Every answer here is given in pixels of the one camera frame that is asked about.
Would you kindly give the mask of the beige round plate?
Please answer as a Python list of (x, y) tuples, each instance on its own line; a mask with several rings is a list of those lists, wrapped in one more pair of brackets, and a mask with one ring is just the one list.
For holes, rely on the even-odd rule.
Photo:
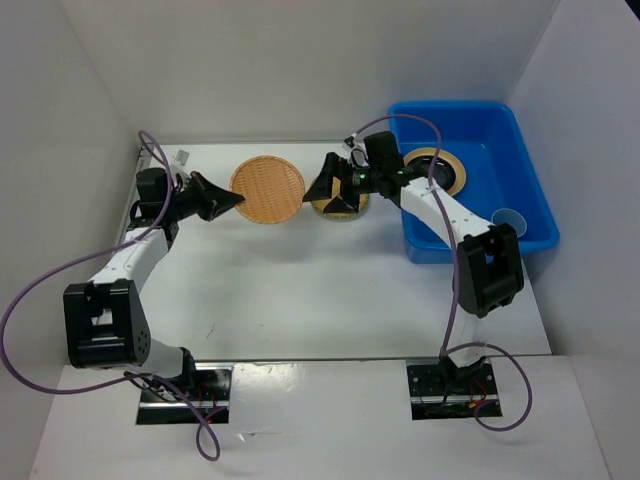
[[(436, 149), (434, 147), (423, 147), (423, 148), (414, 149), (404, 156), (404, 164), (408, 166), (407, 165), (408, 161), (416, 158), (419, 155), (432, 155), (434, 157), (435, 152), (436, 152)], [(450, 196), (455, 196), (461, 192), (461, 190), (464, 188), (466, 184), (466, 180), (467, 180), (466, 170), (462, 162), (455, 155), (453, 155), (452, 153), (446, 150), (440, 150), (438, 158), (439, 157), (448, 161), (453, 166), (454, 171), (456, 172), (457, 180), (455, 182), (455, 185), (451, 188), (451, 190), (447, 192), (443, 188)]]

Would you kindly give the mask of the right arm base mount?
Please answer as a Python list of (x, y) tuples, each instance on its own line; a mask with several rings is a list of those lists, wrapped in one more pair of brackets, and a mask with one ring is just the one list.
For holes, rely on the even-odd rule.
[(447, 386), (435, 362), (408, 363), (407, 382), (413, 421), (501, 417), (498, 389), (490, 363), (478, 373)]

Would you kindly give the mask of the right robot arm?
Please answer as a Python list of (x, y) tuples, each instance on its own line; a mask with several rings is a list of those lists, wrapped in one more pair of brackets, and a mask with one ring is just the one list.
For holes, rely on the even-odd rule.
[(453, 302), (438, 357), (438, 380), (450, 393), (462, 392), (484, 363), (469, 365), (451, 358), (449, 343), (458, 308), (478, 318), (512, 303), (524, 286), (516, 231), (477, 216), (435, 180), (436, 159), (427, 164), (404, 162), (395, 136), (383, 131), (345, 140), (350, 156), (326, 155), (320, 173), (303, 196), (304, 202), (326, 201), (326, 213), (359, 211), (360, 196), (378, 194), (426, 225), (452, 253)]

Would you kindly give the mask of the bamboo pattern round plate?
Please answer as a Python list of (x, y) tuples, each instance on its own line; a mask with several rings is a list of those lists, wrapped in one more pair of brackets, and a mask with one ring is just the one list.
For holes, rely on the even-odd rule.
[(325, 199), (325, 200), (311, 201), (310, 204), (312, 209), (320, 217), (324, 218), (325, 220), (337, 221), (337, 222), (351, 221), (362, 216), (366, 212), (369, 206), (370, 196), (368, 194), (361, 194), (359, 196), (359, 210), (357, 212), (350, 212), (350, 213), (325, 213), (324, 212), (325, 207), (330, 203), (330, 201), (336, 198), (340, 193), (340, 186), (341, 186), (340, 180), (334, 178), (332, 181), (331, 198)]

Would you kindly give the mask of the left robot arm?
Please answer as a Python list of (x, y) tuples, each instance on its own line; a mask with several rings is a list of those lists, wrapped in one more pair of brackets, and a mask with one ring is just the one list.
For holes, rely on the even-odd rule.
[(140, 293), (173, 246), (179, 221), (212, 221), (244, 198), (198, 172), (171, 186), (161, 168), (139, 172), (136, 189), (123, 248), (87, 282), (64, 291), (67, 353), (75, 368), (162, 377), (166, 391), (184, 400), (199, 387), (195, 360), (188, 349), (152, 337)]

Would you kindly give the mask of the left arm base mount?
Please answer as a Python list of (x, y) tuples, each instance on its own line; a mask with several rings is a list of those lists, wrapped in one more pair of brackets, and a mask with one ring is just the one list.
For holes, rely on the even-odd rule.
[[(233, 364), (197, 362), (191, 384), (170, 382), (185, 394), (209, 424), (228, 424)], [(156, 380), (135, 380), (140, 386), (137, 425), (196, 424), (187, 404), (171, 389)]]

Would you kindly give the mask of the black round plate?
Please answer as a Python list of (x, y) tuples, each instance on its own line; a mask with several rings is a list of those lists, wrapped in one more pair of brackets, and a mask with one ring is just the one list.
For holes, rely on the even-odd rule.
[[(407, 165), (418, 165), (423, 168), (425, 173), (428, 173), (432, 160), (432, 155), (419, 155), (416, 158), (409, 160)], [(447, 192), (451, 190), (457, 180), (457, 175), (454, 171), (453, 166), (441, 157), (439, 157), (436, 161), (433, 177), (434, 180)]]

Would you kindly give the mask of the light brown woven plate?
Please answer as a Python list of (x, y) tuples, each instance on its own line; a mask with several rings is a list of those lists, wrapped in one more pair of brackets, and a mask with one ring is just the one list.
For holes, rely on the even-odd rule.
[(272, 155), (255, 156), (240, 164), (229, 186), (245, 198), (236, 210), (247, 220), (265, 225), (290, 220), (301, 209), (305, 193), (299, 170)]

